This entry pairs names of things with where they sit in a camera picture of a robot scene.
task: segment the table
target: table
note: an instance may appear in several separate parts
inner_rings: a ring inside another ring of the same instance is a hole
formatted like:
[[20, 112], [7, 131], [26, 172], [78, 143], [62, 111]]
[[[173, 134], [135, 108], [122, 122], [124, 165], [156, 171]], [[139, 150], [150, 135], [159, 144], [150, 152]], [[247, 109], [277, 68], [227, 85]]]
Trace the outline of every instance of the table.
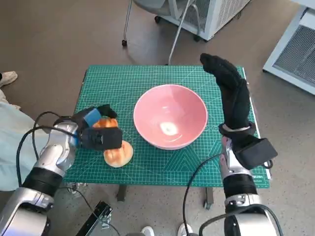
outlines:
[[[238, 71], [245, 77], [243, 68], [238, 67]], [[133, 125], [133, 108], [138, 98], [162, 84], [179, 84], [192, 89], [208, 109], [205, 131], [191, 145], [180, 150], [151, 146]], [[221, 93], [214, 76], [204, 72], [202, 66], [92, 65], [86, 71], [75, 112], [106, 103], [117, 112], [123, 139], [134, 148], [132, 160], [121, 168], [112, 168], [105, 163], [102, 152], [79, 149], [65, 181], [120, 184], [121, 197], [124, 197], [124, 187], [132, 184], [186, 186], [199, 164], [221, 151], [218, 131], [218, 125], [223, 122]], [[255, 122], [252, 109], [249, 119]], [[268, 172], [264, 168], [254, 169], [253, 177], [258, 188], [269, 187]], [[222, 187], [218, 159], [206, 164], [192, 185]]]

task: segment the chair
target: chair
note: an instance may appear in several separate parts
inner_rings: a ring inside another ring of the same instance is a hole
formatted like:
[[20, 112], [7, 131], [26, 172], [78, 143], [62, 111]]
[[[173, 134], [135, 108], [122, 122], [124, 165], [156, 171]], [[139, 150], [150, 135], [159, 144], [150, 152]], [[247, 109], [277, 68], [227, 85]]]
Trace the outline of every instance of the chair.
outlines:
[[170, 65], [172, 55], [173, 55], [173, 52], [177, 43], [177, 39], [182, 28], [183, 21], [185, 19], [187, 10], [190, 6], [194, 8], [194, 11], [196, 13], [196, 18], [197, 18], [197, 24], [198, 24], [198, 31], [197, 31], [197, 35], [194, 35], [194, 40], [195, 41], [200, 40], [200, 36], [199, 36], [200, 35], [200, 19], [199, 19], [198, 7], [196, 6], [195, 1], [196, 0], [130, 0], [128, 12], [126, 16], [124, 39], [122, 41], [123, 47], [127, 46], [126, 32], [127, 32], [132, 2], [134, 2], [140, 8], [157, 15], [155, 16], [156, 23], [159, 23], [159, 21], [161, 20], [160, 16], [171, 16], [176, 20], [180, 19], [180, 23], [178, 25], [176, 36], [172, 45], [171, 53], [168, 57], [168, 64], [166, 64], [166, 65]]

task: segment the gray floor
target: gray floor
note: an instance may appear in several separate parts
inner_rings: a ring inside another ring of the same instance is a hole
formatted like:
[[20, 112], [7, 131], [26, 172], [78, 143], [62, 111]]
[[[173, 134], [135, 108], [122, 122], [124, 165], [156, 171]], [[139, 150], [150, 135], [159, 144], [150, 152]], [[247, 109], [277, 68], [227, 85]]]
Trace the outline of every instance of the gray floor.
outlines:
[[[123, 50], [127, 0], [0, 3], [0, 69], [19, 74], [3, 91], [32, 118], [46, 110], [71, 114], [90, 64], [165, 64], [176, 30], [168, 23], [156, 25], [151, 14], [134, 7], [129, 47]], [[195, 43], [183, 31], [173, 63], [199, 64], [199, 55], [207, 52], [245, 67], [260, 131], [279, 153], [271, 188], [260, 194], [279, 217], [285, 235], [313, 236], [315, 97], [261, 72], [296, 10], [297, 5], [289, 0], [253, 0], [239, 20], [208, 43]], [[85, 194], [92, 205], [102, 199], [114, 208], [112, 223], [122, 235], [145, 225], [153, 226], [158, 236], [175, 235], [182, 221], [184, 188], [131, 187], [123, 204], [115, 201], [117, 189], [116, 185], [90, 185]], [[195, 188], [188, 199], [188, 221], [195, 231], [209, 217], [223, 213], [221, 189], [215, 190], [211, 211], [202, 208], [203, 196], [202, 189]], [[51, 235], [75, 235], [89, 214], [82, 199], [60, 193], [51, 211]], [[222, 222], [207, 231], [208, 235], [223, 235]], [[93, 235], [114, 236], [115, 232], [96, 229]]]

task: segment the table leg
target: table leg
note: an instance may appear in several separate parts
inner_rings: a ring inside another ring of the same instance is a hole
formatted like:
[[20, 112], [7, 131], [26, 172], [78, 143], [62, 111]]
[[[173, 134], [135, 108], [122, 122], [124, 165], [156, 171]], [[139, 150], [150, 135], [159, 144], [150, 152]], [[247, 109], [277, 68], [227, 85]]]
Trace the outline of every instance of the table leg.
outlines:
[[206, 190], [206, 200], [204, 202], [203, 207], [207, 210], [211, 208], [211, 205], [214, 203], [214, 197], [213, 197], [213, 188], [207, 187]]
[[127, 190], [127, 185], [125, 184], [120, 184], [118, 193], [116, 195], [117, 201], [118, 202], [124, 202], [126, 198], [126, 190]]

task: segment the bun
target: bun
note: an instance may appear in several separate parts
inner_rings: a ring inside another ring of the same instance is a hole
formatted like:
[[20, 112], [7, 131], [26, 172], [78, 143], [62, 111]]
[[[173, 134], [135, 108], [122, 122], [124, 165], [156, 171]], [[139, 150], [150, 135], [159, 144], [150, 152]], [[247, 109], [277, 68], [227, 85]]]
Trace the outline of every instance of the bun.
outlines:
[[123, 141], [120, 149], [106, 150], [104, 152], [105, 162], [112, 167], [121, 167], [127, 164], [133, 156], [133, 148], [130, 143]]
[[[116, 119], [102, 118], [93, 125], [95, 128], [118, 127]], [[133, 156], [133, 148], [130, 143], [123, 140], [122, 147], [119, 149], [106, 150], [104, 152], [105, 162], [112, 167], [121, 167], [127, 164]]]

